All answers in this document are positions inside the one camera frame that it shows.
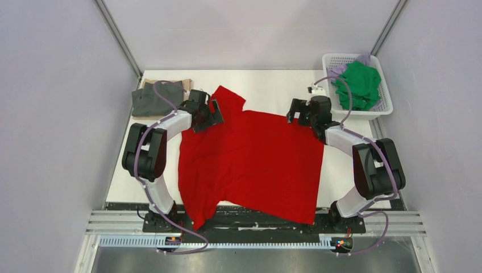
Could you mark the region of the aluminium frame post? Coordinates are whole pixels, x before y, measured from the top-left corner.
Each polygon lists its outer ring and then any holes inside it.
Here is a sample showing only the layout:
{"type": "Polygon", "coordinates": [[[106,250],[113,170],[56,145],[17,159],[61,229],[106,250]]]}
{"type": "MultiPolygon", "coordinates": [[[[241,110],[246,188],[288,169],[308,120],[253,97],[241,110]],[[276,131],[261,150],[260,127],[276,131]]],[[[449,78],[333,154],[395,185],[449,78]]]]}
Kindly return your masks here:
{"type": "Polygon", "coordinates": [[[93,2],[96,5],[101,17],[105,21],[110,33],[112,34],[128,65],[130,66],[133,74],[136,76],[137,80],[140,81],[142,79],[143,72],[140,69],[137,61],[135,60],[131,50],[129,49],[127,42],[124,39],[119,27],[117,26],[115,19],[112,16],[106,2],[104,0],[94,0],[93,2]]]}
{"type": "Polygon", "coordinates": [[[371,55],[376,56],[382,49],[383,45],[385,44],[386,40],[388,39],[391,31],[395,27],[400,15],[405,10],[406,5],[409,3],[408,0],[398,0],[390,13],[390,16],[384,27],[382,28],[375,44],[371,49],[371,55]]]}

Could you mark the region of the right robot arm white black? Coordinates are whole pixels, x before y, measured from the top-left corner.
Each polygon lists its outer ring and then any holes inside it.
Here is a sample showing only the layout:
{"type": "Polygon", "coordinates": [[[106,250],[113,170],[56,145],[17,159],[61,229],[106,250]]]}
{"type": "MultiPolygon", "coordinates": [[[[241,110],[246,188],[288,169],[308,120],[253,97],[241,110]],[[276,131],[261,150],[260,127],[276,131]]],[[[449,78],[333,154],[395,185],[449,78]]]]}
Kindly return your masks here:
{"type": "Polygon", "coordinates": [[[364,217],[364,211],[374,203],[395,199],[405,188],[406,178],[394,141],[363,136],[333,120],[328,97],[294,98],[286,118],[288,123],[297,119],[300,126],[311,128],[321,143],[352,158],[354,187],[330,206],[328,223],[333,231],[345,231],[351,218],[364,217]]]}

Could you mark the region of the white plastic basket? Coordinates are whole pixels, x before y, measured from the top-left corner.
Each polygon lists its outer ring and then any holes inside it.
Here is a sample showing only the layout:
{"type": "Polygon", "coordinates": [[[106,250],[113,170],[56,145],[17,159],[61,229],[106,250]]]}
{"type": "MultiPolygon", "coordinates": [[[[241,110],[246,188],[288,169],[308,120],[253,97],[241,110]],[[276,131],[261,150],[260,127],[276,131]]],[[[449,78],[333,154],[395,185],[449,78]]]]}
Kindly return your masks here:
{"type": "MultiPolygon", "coordinates": [[[[370,65],[370,67],[376,69],[381,77],[381,83],[377,89],[380,99],[377,100],[375,105],[369,110],[352,110],[350,114],[350,119],[369,121],[376,119],[381,115],[389,115],[393,111],[393,104],[391,102],[387,82],[384,78],[383,70],[378,58],[376,56],[370,55],[369,53],[327,53],[322,56],[322,65],[325,69],[325,75],[327,75],[328,72],[333,70],[334,68],[337,68],[341,65],[346,65],[348,63],[352,63],[355,60],[362,60],[362,56],[369,56],[368,64],[370,65]]],[[[343,110],[340,104],[339,94],[336,94],[335,92],[337,88],[332,84],[331,81],[329,81],[326,84],[325,90],[326,94],[330,97],[333,104],[332,113],[340,119],[345,117],[348,113],[348,110],[343,110]]]]}

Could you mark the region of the right aluminium table rail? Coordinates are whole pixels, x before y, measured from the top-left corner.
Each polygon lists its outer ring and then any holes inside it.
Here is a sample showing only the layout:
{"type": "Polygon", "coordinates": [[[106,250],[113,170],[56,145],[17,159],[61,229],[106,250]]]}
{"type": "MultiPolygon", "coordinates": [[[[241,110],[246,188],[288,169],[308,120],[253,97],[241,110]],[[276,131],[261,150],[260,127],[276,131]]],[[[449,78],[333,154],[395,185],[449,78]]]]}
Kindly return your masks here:
{"type": "MultiPolygon", "coordinates": [[[[386,138],[387,134],[382,127],[380,118],[373,119],[369,121],[372,135],[376,139],[386,138]]],[[[397,198],[392,199],[389,201],[391,208],[389,210],[393,211],[406,211],[406,206],[404,204],[403,198],[401,196],[401,192],[398,194],[397,198]]]]}

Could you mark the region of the red t shirt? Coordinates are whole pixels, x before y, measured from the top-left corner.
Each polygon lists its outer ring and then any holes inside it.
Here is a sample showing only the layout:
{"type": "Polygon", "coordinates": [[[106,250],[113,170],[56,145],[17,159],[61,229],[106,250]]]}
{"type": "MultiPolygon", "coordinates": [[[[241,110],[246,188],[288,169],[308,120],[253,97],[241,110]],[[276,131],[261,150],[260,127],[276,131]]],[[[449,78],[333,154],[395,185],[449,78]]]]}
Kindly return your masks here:
{"type": "Polygon", "coordinates": [[[308,127],[244,110],[244,98],[223,86],[213,98],[223,123],[184,131],[180,144],[178,188],[194,229],[221,201],[313,224],[324,145],[308,127]]]}

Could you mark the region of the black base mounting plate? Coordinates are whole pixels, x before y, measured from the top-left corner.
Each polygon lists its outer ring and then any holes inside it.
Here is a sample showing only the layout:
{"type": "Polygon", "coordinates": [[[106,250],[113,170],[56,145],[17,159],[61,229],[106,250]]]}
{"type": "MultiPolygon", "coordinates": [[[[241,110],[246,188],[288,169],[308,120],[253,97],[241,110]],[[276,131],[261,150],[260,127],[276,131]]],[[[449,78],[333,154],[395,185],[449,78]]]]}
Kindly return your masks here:
{"type": "Polygon", "coordinates": [[[242,206],[218,206],[214,216],[195,229],[194,221],[187,215],[184,206],[178,205],[176,209],[168,217],[194,232],[183,233],[182,240],[196,243],[204,243],[204,238],[209,243],[314,242],[321,234],[345,237],[367,231],[361,218],[334,222],[324,209],[316,211],[312,224],[299,224],[242,206]]]}

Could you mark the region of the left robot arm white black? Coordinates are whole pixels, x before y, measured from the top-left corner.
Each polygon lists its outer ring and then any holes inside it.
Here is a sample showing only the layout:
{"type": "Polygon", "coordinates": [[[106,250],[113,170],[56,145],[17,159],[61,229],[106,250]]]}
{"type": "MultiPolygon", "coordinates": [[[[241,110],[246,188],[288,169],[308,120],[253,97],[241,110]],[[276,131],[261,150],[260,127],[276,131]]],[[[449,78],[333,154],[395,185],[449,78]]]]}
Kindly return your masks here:
{"type": "Polygon", "coordinates": [[[164,231],[178,226],[178,215],[173,213],[175,201],[170,195],[164,171],[167,164],[167,144],[176,135],[192,130],[200,133],[224,122],[220,105],[208,93],[192,89],[188,99],[178,106],[161,97],[171,110],[151,125],[131,125],[123,150],[123,169],[141,184],[150,211],[158,214],[156,223],[164,231]]]}

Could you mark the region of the left aluminium frame post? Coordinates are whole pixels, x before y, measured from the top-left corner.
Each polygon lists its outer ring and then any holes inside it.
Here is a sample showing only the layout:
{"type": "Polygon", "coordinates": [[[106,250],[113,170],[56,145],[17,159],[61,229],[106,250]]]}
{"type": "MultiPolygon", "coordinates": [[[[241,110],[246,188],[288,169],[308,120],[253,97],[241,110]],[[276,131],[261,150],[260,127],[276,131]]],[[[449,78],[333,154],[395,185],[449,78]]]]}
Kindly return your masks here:
{"type": "Polygon", "coordinates": [[[112,34],[128,65],[130,66],[133,74],[136,76],[137,80],[140,81],[142,79],[143,72],[140,69],[137,61],[135,60],[131,50],[129,49],[127,42],[124,39],[119,27],[117,26],[115,19],[112,16],[106,2],[104,0],[94,0],[93,2],[96,5],[101,17],[105,21],[110,33],[112,34]]]}

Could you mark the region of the right aluminium frame post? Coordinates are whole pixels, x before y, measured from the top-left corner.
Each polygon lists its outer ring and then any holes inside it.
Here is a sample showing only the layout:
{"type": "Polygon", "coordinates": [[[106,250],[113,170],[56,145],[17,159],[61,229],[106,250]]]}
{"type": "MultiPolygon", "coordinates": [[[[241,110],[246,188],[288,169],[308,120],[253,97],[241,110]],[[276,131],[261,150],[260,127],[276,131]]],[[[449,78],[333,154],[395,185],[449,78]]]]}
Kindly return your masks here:
{"type": "Polygon", "coordinates": [[[405,10],[406,5],[409,3],[408,0],[398,0],[390,13],[390,16],[384,27],[382,28],[375,44],[371,49],[371,55],[376,56],[382,49],[383,45],[385,44],[386,40],[388,39],[391,31],[395,27],[400,15],[405,10]]]}

